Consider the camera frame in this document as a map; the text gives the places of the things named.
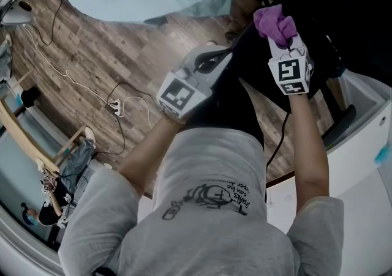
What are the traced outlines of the white floor stand base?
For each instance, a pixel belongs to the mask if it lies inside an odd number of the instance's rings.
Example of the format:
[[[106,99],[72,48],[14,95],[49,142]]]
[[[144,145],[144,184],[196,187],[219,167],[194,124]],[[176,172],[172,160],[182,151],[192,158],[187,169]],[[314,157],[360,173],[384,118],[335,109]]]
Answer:
[[[32,19],[32,7],[27,2],[9,2],[5,6],[0,7],[0,25],[2,26],[27,24]]]

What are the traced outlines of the white power strip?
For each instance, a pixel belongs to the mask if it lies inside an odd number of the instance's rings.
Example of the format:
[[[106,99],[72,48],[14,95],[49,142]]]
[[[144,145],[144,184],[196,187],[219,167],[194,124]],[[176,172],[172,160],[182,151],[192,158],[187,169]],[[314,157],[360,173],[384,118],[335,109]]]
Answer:
[[[108,106],[115,116],[124,117],[124,104],[120,101],[120,99],[116,99],[113,102],[110,102]]]

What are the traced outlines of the purple cloth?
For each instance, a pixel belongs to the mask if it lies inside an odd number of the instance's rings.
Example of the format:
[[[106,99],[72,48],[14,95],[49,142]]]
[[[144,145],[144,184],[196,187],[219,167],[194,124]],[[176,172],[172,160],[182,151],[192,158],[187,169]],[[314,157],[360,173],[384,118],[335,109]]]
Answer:
[[[283,15],[281,4],[258,9],[253,17],[260,37],[269,37],[280,46],[287,47],[288,41],[298,35],[293,18]]]

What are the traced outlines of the person's black trousers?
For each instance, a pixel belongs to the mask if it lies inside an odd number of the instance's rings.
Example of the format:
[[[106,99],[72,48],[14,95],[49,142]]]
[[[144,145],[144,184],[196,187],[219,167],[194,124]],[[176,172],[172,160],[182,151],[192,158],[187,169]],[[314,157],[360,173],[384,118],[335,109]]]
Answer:
[[[233,129],[247,133],[264,145],[264,136],[251,98],[240,80],[256,79],[255,61],[261,38],[250,24],[234,41],[233,57],[213,86],[212,96],[190,116],[182,131],[196,128]]]

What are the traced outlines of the light wooden frame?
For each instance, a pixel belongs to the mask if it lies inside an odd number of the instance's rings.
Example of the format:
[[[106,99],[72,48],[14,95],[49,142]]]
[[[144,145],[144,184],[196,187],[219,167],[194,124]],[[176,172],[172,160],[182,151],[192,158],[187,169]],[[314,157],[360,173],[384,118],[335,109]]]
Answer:
[[[32,70],[23,75],[0,99],[0,121],[12,136],[21,150],[33,161],[38,167],[42,167],[44,171],[48,171],[53,177],[60,175],[59,167],[65,162],[71,151],[76,148],[74,141],[85,133],[86,125],[82,125],[77,132],[67,141],[65,145],[54,156],[50,156],[32,136],[20,125],[16,115],[10,111],[5,99],[13,92],[13,90],[32,73]]]

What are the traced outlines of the person's grey t-shirt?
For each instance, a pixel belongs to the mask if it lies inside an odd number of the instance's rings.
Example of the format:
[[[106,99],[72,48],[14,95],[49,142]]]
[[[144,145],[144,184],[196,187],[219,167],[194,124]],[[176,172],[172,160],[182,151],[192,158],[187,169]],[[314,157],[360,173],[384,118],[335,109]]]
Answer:
[[[232,129],[176,135],[153,211],[119,173],[93,174],[58,252],[67,276],[339,276],[344,204],[312,199],[283,233],[267,221],[262,145]]]

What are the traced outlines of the person's right forearm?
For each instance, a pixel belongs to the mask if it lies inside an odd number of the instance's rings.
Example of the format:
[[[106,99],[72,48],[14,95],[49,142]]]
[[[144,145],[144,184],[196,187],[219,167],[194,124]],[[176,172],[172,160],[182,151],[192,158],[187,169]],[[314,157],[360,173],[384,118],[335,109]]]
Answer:
[[[306,95],[289,97],[293,118],[296,211],[311,199],[329,196],[326,150]]]

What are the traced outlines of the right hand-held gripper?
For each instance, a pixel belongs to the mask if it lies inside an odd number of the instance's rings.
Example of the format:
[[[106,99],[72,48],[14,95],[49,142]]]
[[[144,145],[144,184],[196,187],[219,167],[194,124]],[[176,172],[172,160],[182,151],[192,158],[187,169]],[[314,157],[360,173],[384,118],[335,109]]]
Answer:
[[[304,56],[296,58],[281,57],[287,53],[287,48],[268,37],[272,59],[268,65],[273,78],[284,95],[297,95],[309,92],[310,79],[314,71],[312,61]],[[306,54],[306,46],[299,34],[290,38],[289,53]]]

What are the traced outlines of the black mesh office chair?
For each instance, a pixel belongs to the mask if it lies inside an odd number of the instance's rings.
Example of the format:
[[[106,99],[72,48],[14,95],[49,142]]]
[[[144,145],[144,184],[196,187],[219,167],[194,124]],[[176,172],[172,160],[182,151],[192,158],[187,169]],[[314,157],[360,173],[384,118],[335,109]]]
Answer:
[[[345,70],[392,87],[392,0],[275,0],[291,16],[298,34],[316,28],[329,40],[326,81]],[[330,112],[337,106],[326,81],[320,89]]]

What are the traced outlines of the person's left forearm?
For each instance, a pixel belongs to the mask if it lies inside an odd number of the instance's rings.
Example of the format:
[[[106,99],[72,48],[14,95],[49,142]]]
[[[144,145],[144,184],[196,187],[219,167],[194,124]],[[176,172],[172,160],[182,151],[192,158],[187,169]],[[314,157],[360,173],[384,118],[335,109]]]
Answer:
[[[143,196],[183,124],[163,116],[125,157],[118,172]]]

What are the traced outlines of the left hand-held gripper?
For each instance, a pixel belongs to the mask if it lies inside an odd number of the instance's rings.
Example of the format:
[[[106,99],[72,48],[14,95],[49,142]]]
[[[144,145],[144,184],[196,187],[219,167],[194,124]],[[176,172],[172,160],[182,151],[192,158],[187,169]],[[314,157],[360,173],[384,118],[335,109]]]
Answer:
[[[222,45],[203,45],[191,50],[170,71],[157,93],[157,101],[177,119],[183,119],[212,94],[212,86],[232,60],[232,50]]]

